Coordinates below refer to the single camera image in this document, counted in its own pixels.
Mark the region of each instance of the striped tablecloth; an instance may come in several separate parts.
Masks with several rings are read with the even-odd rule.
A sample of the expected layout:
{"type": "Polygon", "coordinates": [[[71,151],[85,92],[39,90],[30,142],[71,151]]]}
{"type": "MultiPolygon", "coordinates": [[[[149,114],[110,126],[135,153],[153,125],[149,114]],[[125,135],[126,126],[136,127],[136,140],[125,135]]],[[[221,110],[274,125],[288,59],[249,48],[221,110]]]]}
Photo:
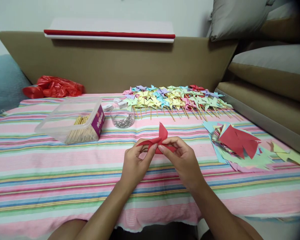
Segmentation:
{"type": "MultiPolygon", "coordinates": [[[[121,94],[101,96],[102,104],[121,94]]],[[[120,179],[124,151],[139,138],[158,136],[162,122],[169,136],[180,136],[195,151],[206,181],[236,215],[250,217],[300,216],[300,166],[274,163],[274,171],[235,172],[219,163],[202,120],[190,120],[176,113],[174,122],[166,111],[143,111],[128,129],[115,128],[106,113],[98,142],[66,146],[50,136],[36,134],[35,127],[63,99],[34,99],[0,116],[0,235],[38,237],[62,223],[89,219],[120,179]]],[[[218,121],[207,115],[208,121],[218,121]]],[[[269,148],[272,140],[282,143],[248,120],[222,115],[237,128],[252,132],[269,148]]],[[[155,155],[143,181],[138,185],[119,218],[118,226],[131,232],[144,226],[181,221],[197,224],[200,212],[172,164],[155,155]]]]}

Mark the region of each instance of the purple label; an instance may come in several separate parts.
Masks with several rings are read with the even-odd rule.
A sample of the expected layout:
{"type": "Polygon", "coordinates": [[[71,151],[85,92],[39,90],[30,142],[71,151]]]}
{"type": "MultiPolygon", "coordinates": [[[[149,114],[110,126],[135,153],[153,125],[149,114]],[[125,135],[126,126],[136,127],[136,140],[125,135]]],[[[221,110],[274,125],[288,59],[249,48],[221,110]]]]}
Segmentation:
{"type": "Polygon", "coordinates": [[[102,106],[100,105],[100,107],[96,113],[96,116],[94,117],[94,119],[91,123],[91,126],[96,131],[99,138],[100,138],[101,129],[102,129],[102,126],[104,123],[104,119],[105,119],[105,117],[104,117],[103,109],[102,109],[102,106]]]}

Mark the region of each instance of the blue pillow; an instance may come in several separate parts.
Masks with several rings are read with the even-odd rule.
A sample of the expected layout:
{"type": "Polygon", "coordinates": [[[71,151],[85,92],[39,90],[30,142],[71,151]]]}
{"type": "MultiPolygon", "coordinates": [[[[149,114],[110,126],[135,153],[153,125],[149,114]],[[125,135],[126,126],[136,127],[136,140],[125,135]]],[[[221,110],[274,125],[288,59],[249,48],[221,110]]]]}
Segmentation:
{"type": "Polygon", "coordinates": [[[28,99],[22,93],[31,83],[23,74],[13,58],[6,54],[0,56],[0,114],[3,110],[18,107],[20,101],[28,99]]]}

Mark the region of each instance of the silver sequin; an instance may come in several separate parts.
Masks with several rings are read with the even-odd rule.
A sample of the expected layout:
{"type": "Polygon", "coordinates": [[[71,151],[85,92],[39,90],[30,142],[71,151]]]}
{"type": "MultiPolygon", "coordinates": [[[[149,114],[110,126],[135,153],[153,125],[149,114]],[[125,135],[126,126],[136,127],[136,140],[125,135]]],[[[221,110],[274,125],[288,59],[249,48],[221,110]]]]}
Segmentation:
{"type": "Polygon", "coordinates": [[[113,124],[117,128],[128,128],[132,126],[134,123],[134,118],[129,114],[125,119],[122,119],[120,121],[113,121],[113,124]]]}

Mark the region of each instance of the white wall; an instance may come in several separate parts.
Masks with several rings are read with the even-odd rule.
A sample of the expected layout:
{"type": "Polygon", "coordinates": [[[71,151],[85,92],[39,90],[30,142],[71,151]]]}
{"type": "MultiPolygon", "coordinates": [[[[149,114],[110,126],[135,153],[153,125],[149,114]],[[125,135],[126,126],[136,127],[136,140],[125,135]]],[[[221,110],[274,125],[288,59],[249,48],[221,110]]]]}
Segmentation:
{"type": "MultiPolygon", "coordinates": [[[[0,0],[0,31],[43,31],[54,17],[171,21],[177,36],[203,37],[213,0],[0,0]]],[[[7,50],[0,42],[0,55],[7,50]]]]}

